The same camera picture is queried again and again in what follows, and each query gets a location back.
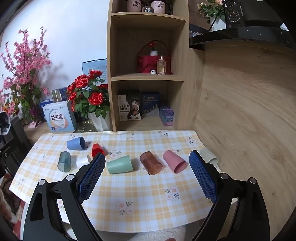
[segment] green cup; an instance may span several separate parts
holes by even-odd
[[[107,162],[107,169],[110,174],[133,171],[130,156],[122,156],[116,160]]]

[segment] potted plant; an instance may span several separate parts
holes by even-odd
[[[38,84],[37,75],[44,65],[49,65],[49,52],[46,51],[47,45],[43,44],[44,34],[41,27],[41,36],[37,41],[33,40],[33,46],[29,46],[28,30],[19,30],[19,34],[23,34],[23,42],[15,42],[15,52],[12,60],[8,49],[8,42],[5,43],[5,56],[2,58],[5,68],[12,73],[12,77],[3,77],[3,88],[0,94],[0,107],[5,110],[8,115],[14,116],[19,112],[19,103],[22,106],[25,117],[31,121],[29,127],[36,128],[43,121],[41,107],[39,106],[41,92],[49,95],[47,88]]]
[[[206,1],[207,1],[207,4],[205,3],[198,4],[198,10],[201,13],[203,13],[203,16],[207,19],[207,23],[212,24],[223,3],[222,3],[222,0],[206,0]],[[225,28],[226,28],[225,12],[224,12],[224,8],[222,8],[212,27],[212,31],[222,30]]]
[[[110,103],[108,84],[101,79],[102,72],[92,70],[89,75],[80,75],[68,86],[68,100],[72,111],[81,117],[90,118],[97,131],[110,131]]]

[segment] red handbag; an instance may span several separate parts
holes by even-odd
[[[168,49],[168,47],[165,45],[164,42],[160,41],[160,40],[153,40],[151,42],[149,42],[148,44],[146,44],[138,53],[137,55],[137,72],[138,73],[146,73],[146,74],[150,74],[151,70],[155,70],[157,68],[157,61],[159,61],[160,56],[150,56],[150,55],[140,55],[140,53],[142,52],[142,50],[150,45],[153,42],[160,42],[162,43],[167,51],[168,51],[168,57],[167,56],[163,56],[163,59],[166,61],[166,68],[165,68],[165,72],[166,74],[173,74],[170,70],[170,63],[171,63],[171,56],[170,56],[170,51]]]

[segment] tablecloth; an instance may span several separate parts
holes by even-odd
[[[67,150],[66,142],[77,137],[84,137],[87,148]],[[75,174],[78,171],[75,160],[91,155],[94,143],[105,149],[106,162],[130,155],[133,163],[137,163],[135,171],[122,174],[111,175],[105,167],[90,198],[82,204],[96,230],[148,232],[207,216],[212,202],[205,197],[190,166],[174,174],[162,158],[166,150],[172,150],[188,162],[192,150],[204,147],[195,131],[44,134],[22,162],[10,190],[29,203],[40,179],[55,182]],[[73,165],[68,173],[57,168],[62,151],[69,151],[72,156]],[[151,151],[163,163],[163,169],[154,176],[148,175],[139,160],[145,151]],[[58,200],[58,206],[62,220],[69,222],[62,200]]]

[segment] white vase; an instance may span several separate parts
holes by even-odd
[[[107,111],[105,119],[102,117],[102,115],[97,118],[95,112],[89,113],[89,118],[91,119],[97,131],[111,131],[113,129],[110,118],[110,111]]]
[[[215,20],[215,17],[210,17],[211,24],[214,22],[214,20]],[[216,19],[216,22],[214,23],[211,31],[217,31],[217,30],[222,30],[222,29],[226,29],[225,20],[218,17]]]

